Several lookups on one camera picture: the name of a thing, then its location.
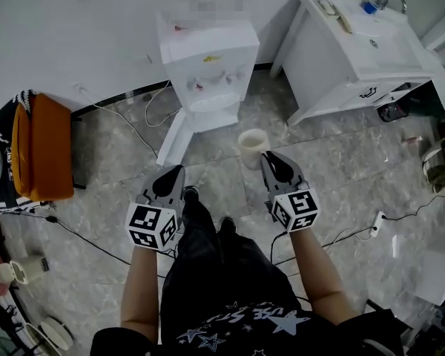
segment black t-shirt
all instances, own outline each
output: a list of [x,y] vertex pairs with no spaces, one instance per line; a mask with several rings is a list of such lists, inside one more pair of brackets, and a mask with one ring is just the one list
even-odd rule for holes
[[122,328],[94,336],[97,355],[403,355],[390,310],[361,315],[334,326],[311,311],[270,302],[237,307],[155,346],[144,335]]

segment marble floor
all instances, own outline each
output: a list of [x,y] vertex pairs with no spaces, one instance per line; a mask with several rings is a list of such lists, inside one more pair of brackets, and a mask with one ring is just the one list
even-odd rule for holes
[[[149,120],[159,122],[178,105],[174,91],[164,90],[152,103]],[[307,119],[288,128],[285,120],[295,106],[284,77],[271,80],[267,71],[257,71],[241,106],[240,122],[194,136],[184,159],[187,184],[199,186],[201,200],[215,222],[232,216],[239,233],[254,238],[269,255],[278,232],[263,205],[267,192],[261,173],[241,164],[236,143],[237,136],[249,128],[267,131],[271,146],[296,160],[317,189],[322,209],[313,229],[322,243],[345,228],[371,225],[379,210],[399,217],[434,196],[420,161],[435,137],[431,119],[408,117],[386,124],[374,110],[361,109]],[[152,146],[160,147],[171,120],[149,128],[143,119],[142,96],[108,108],[120,112]],[[401,143],[418,135],[423,137],[418,144]],[[130,260],[132,245],[123,223],[129,202],[140,192],[145,177],[158,168],[153,155],[117,115],[98,110],[73,126],[73,157],[76,181],[85,182],[88,189],[57,202],[55,215],[82,236]],[[1,222],[13,257],[42,252],[50,264],[50,273],[43,279],[19,288],[30,318],[39,322],[52,315],[63,320],[76,340],[70,353],[87,354],[96,331],[119,324],[128,267],[43,219],[4,215]],[[437,199],[417,217],[387,223],[370,241],[351,237],[328,252],[358,310],[370,298],[416,324],[430,307],[412,294],[419,256],[444,232],[445,200]],[[292,256],[289,239],[280,238],[274,261]],[[158,261],[159,273],[165,275],[172,259],[159,255]],[[295,261],[280,267],[296,293],[304,295]]]

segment cabinet drawer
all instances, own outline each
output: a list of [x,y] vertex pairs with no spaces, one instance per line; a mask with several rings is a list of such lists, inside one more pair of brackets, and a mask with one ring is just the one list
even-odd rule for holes
[[371,105],[372,102],[375,102],[400,85],[402,85],[402,83],[399,82],[387,82],[364,86],[352,85],[350,88],[356,88],[357,93],[348,102],[344,103],[341,106],[341,109],[359,108]]

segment white cabinet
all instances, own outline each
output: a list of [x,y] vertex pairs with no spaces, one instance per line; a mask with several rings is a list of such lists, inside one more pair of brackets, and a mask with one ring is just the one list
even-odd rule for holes
[[289,125],[310,116],[374,109],[431,80],[426,50],[404,15],[386,8],[373,17],[360,0],[329,0],[351,25],[348,31],[319,1],[300,0],[271,69],[272,77],[284,69],[298,103]]

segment electrical cable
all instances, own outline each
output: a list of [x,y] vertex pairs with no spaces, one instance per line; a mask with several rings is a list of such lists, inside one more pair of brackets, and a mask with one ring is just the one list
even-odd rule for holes
[[[122,120],[124,120],[124,122],[125,122],[125,124],[127,124],[129,127],[131,127],[131,129],[132,129],[132,131],[137,135],[137,137],[139,138],[139,140],[148,148],[148,149],[150,149],[151,150],[151,152],[152,152],[152,154],[155,156],[155,158],[158,158],[158,155],[156,154],[156,151],[155,151],[155,149],[153,149],[152,147],[151,147],[151,145],[148,143],[148,142],[146,142],[144,139],[143,139],[143,137],[142,136],[140,136],[140,133],[139,133],[139,131],[121,114],[121,113],[119,113],[119,112],[116,112],[116,111],[112,111],[112,110],[109,110],[109,109],[107,109],[107,108],[105,108],[105,107],[101,107],[100,105],[97,105],[95,102],[93,102],[92,100],[90,100],[89,98],[87,98],[86,97],[86,95],[82,92],[82,91],[84,91],[84,90],[86,90],[87,92],[89,92],[89,90],[86,88],[86,87],[84,87],[84,86],[81,86],[81,85],[79,85],[79,86],[77,86],[77,89],[78,89],[78,92],[81,94],[81,95],[83,95],[83,97],[85,97],[86,98],[86,100],[88,100],[89,101],[89,103],[91,103],[94,107],[96,107],[96,108],[98,108],[98,109],[100,109],[100,110],[104,110],[104,111],[107,111],[107,112],[111,112],[111,113],[113,113],[113,114],[115,114],[115,115],[117,115],[118,117],[120,117]],[[146,117],[147,117],[147,114],[146,114],[146,110],[147,110],[147,108],[145,108],[145,120],[146,120]]]
[[177,109],[176,111],[168,114],[161,122],[159,122],[158,124],[150,124],[150,122],[148,122],[148,118],[147,118],[147,111],[148,111],[148,107],[150,107],[150,104],[152,103],[152,101],[157,97],[157,95],[159,93],[161,93],[164,89],[166,89],[168,87],[168,85],[170,84],[170,80],[168,80],[168,82],[166,83],[165,87],[162,88],[160,91],[158,91],[157,93],[155,93],[152,98],[150,99],[150,101],[147,103],[147,105],[145,106],[145,122],[147,123],[147,125],[150,128],[156,128],[159,127],[161,124],[163,124],[165,121],[167,121],[168,119],[170,119],[170,117],[172,117],[173,115],[176,115],[179,112],[179,109]]
[[[322,248],[325,248],[326,246],[331,246],[331,245],[333,245],[333,244],[339,243],[340,241],[347,240],[347,239],[349,239],[350,237],[356,236],[357,234],[360,234],[361,232],[366,231],[366,230],[371,229],[371,228],[374,228],[374,227],[370,226],[370,227],[363,228],[363,229],[361,229],[361,230],[359,230],[359,231],[352,232],[352,233],[349,234],[348,236],[342,237],[342,238],[340,238],[340,239],[338,239],[338,240],[333,240],[333,241],[331,241],[331,242],[328,243],[328,244],[322,245],[321,247],[322,247]],[[275,266],[278,266],[278,265],[280,265],[280,264],[287,263],[288,261],[295,260],[295,258],[296,258],[296,257],[293,256],[293,257],[288,258],[287,260],[284,260],[284,261],[280,261],[280,262],[278,262],[278,263],[275,263],[274,265],[275,265]]]
[[386,217],[385,215],[382,216],[382,218],[383,218],[384,220],[390,220],[390,221],[392,221],[392,222],[398,222],[399,220],[405,219],[406,217],[416,217],[416,216],[418,215],[418,212],[419,212],[422,208],[427,207],[428,205],[430,205],[430,203],[432,203],[432,202],[433,202],[434,200],[436,200],[437,198],[445,198],[445,196],[444,196],[444,195],[436,195],[436,196],[433,197],[432,200],[431,200],[430,202],[428,202],[426,205],[421,205],[419,208],[417,208],[417,211],[416,211],[414,214],[407,214],[407,215],[404,215],[404,216],[402,216],[402,217],[398,217],[398,218],[396,218],[396,219],[392,219],[392,218],[390,218],[390,217]]
[[288,232],[283,232],[281,234],[278,234],[276,237],[274,237],[274,239],[272,240],[272,244],[270,245],[270,263],[273,264],[273,260],[272,260],[272,254],[274,253],[274,244],[275,241],[279,238],[282,237],[284,235],[286,235]]
[[[430,202],[428,202],[426,205],[421,205],[421,206],[417,209],[417,211],[416,211],[414,214],[407,214],[407,215],[404,215],[404,216],[402,216],[402,217],[398,217],[398,218],[389,218],[389,217],[383,216],[383,219],[384,219],[384,220],[391,220],[391,221],[393,221],[393,222],[398,222],[399,220],[405,219],[406,217],[416,217],[416,216],[418,215],[418,212],[419,212],[422,208],[427,207],[428,205],[430,205],[430,204],[431,204],[434,200],[436,200],[437,198],[445,198],[445,196],[444,196],[444,195],[436,195],[436,196],[433,197],[432,200],[430,200]],[[368,230],[368,229],[371,229],[371,228],[374,228],[374,227],[370,226],[370,227],[363,228],[363,229],[361,229],[361,230],[359,230],[359,231],[355,231],[355,232],[352,231],[352,233],[351,233],[350,235],[348,235],[348,236],[346,236],[346,237],[342,237],[341,239],[338,240],[337,238],[338,238],[342,233],[344,233],[345,231],[347,231],[347,230],[350,229],[350,228],[344,229],[344,230],[342,230],[342,231],[335,237],[335,239],[334,239],[332,242],[327,243],[327,244],[325,244],[325,245],[322,245],[322,248],[330,247],[331,245],[333,245],[333,244],[335,244],[335,243],[339,243],[340,241],[349,239],[350,237],[353,237],[353,236],[356,236],[356,238],[358,238],[358,239],[361,240],[361,241],[367,241],[367,240],[369,240],[370,238],[369,238],[369,239],[361,239],[357,234],[359,234],[359,233],[361,233],[361,232],[364,232],[364,231],[366,231],[366,230]],[[287,260],[280,261],[280,262],[278,262],[278,263],[275,263],[274,265],[275,265],[275,266],[278,266],[278,265],[280,265],[280,264],[287,263],[288,261],[294,260],[295,258],[296,258],[296,257],[290,257],[290,258],[288,258]]]
[[357,238],[359,241],[363,241],[363,242],[365,242],[365,241],[369,241],[369,240],[372,239],[372,236],[371,236],[371,235],[369,235],[369,237],[368,237],[367,239],[362,239],[362,238],[359,237],[356,233],[353,232],[352,228],[346,228],[346,229],[343,229],[343,230],[342,230],[342,231],[341,231],[341,232],[334,238],[332,244],[327,245],[328,248],[326,248],[326,250],[328,251],[329,248],[330,248],[333,244],[336,243],[336,240],[338,240],[338,238],[339,238],[342,234],[344,234],[346,231],[351,231],[351,233],[354,234],[354,235],[356,236],[356,238]]
[[[77,232],[73,231],[72,229],[68,228],[66,225],[64,225],[63,223],[61,223],[56,217],[54,216],[48,216],[48,217],[43,217],[43,216],[39,216],[39,215],[32,215],[32,214],[23,214],[23,213],[16,213],[16,212],[5,212],[4,214],[7,215],[16,215],[16,216],[24,216],[24,217],[36,217],[36,218],[40,218],[40,219],[45,219],[47,222],[49,223],[53,223],[53,224],[58,224],[61,227],[63,227],[66,231],[68,231],[71,234],[76,235],[77,237],[79,237],[79,239],[84,240],[86,243],[88,243],[89,245],[93,246],[96,249],[99,249],[100,251],[103,251],[104,253],[108,254],[109,256],[113,257],[114,259],[120,261],[121,263],[124,263],[125,265],[130,265],[129,262],[121,259],[120,257],[117,257],[115,254],[110,253],[109,251],[106,251],[105,249],[99,247],[98,245],[94,244],[92,241],[86,239],[85,237],[83,237],[82,235],[78,234]],[[168,256],[170,258],[174,258],[172,256],[170,256],[169,254],[157,251],[157,253],[163,254],[165,256]],[[164,276],[157,274],[158,277],[165,279]]]
[[[428,202],[426,205],[422,205],[422,206],[420,206],[414,214],[407,214],[407,215],[404,215],[404,216],[402,216],[402,217],[398,217],[398,218],[388,218],[388,217],[383,216],[383,219],[397,222],[397,221],[399,221],[399,220],[405,219],[406,217],[415,217],[415,216],[418,215],[418,212],[419,212],[422,208],[427,207],[427,206],[430,205],[435,199],[437,199],[437,198],[439,198],[439,197],[445,199],[445,196],[444,196],[444,195],[437,195],[437,196],[433,197],[432,200],[430,200],[430,202]],[[23,212],[5,212],[5,213],[3,213],[3,214],[9,214],[9,215],[22,215],[22,216],[26,216],[26,217],[36,217],[36,218],[45,219],[45,220],[48,221],[49,223],[59,224],[59,225],[60,225],[61,227],[63,227],[66,231],[70,232],[71,234],[76,235],[77,237],[79,237],[80,239],[84,240],[86,243],[90,244],[90,245],[93,246],[94,248],[97,248],[97,249],[99,249],[100,251],[103,251],[104,253],[108,254],[109,256],[113,257],[114,259],[116,259],[116,260],[118,260],[118,261],[124,263],[125,265],[130,265],[129,262],[127,262],[127,261],[121,259],[120,257],[117,257],[116,255],[110,253],[109,251],[106,251],[106,250],[103,249],[103,248],[100,248],[100,247],[97,246],[96,244],[92,243],[90,240],[86,239],[85,237],[83,237],[82,235],[80,235],[80,234],[78,234],[77,232],[73,231],[72,229],[68,228],[66,225],[64,225],[63,223],[61,223],[61,222],[60,222],[56,217],[54,217],[54,216],[43,217],[43,216],[39,216],[39,215],[25,214],[25,213],[23,213]],[[363,229],[361,229],[361,230],[359,230],[359,231],[353,231],[351,228],[345,228],[345,229],[343,229],[343,230],[342,230],[342,231],[335,237],[335,239],[334,239],[333,241],[331,241],[330,243],[327,243],[327,244],[325,244],[325,245],[322,245],[322,248],[328,247],[328,249],[329,249],[329,247],[331,247],[332,245],[334,245],[334,244],[336,244],[336,243],[339,243],[339,242],[341,242],[341,241],[347,240],[347,239],[349,239],[350,237],[353,237],[353,236],[355,236],[356,238],[358,238],[360,241],[368,241],[368,240],[371,239],[371,237],[369,237],[368,239],[362,239],[361,237],[358,236],[358,234],[361,233],[361,232],[367,231],[368,229],[371,229],[371,228],[374,228],[374,227],[373,227],[373,226],[369,226],[369,227],[363,228]],[[346,231],[351,231],[351,234],[349,234],[348,236],[345,236],[345,237],[342,237],[342,238],[339,239],[339,237],[340,237],[343,233],[345,233]],[[274,244],[275,244],[275,242],[277,241],[277,239],[279,239],[280,237],[286,235],[287,233],[288,233],[288,232],[283,232],[282,234],[278,234],[278,235],[272,240],[271,250],[270,250],[270,261],[271,261],[271,263],[273,263],[273,259],[272,259],[272,258],[273,258],[273,252],[274,252]],[[176,259],[176,257],[177,257],[177,246],[178,246],[178,244],[175,246],[174,249],[168,249],[166,252],[161,252],[161,251],[156,251],[156,252],[157,252],[157,253],[160,253],[160,254],[163,254],[164,256],[167,256],[167,257]],[[290,257],[290,258],[288,258],[287,260],[280,261],[280,262],[278,262],[278,263],[275,263],[274,265],[275,265],[275,266],[278,266],[278,265],[281,265],[281,264],[283,264],[283,263],[287,263],[288,261],[294,260],[295,258],[296,258],[296,257]],[[297,274],[299,274],[299,273],[292,274],[292,275],[290,275],[289,277],[293,277],[293,276],[295,276],[295,275],[297,275]],[[302,298],[302,297],[297,297],[297,298],[309,302],[309,301],[308,301],[307,299],[305,299],[305,298]]]

